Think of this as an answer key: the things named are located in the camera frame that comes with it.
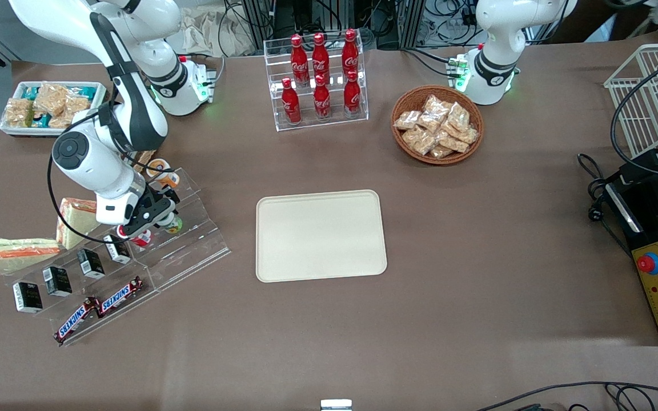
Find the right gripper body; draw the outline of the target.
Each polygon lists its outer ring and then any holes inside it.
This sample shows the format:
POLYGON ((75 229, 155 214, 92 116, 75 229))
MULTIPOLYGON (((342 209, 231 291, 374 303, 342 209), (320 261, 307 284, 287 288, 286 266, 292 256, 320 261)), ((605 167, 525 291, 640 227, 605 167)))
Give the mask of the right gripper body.
POLYGON ((97 221, 147 229, 155 222, 155 203, 168 197, 144 183, 112 183, 96 191, 97 221))

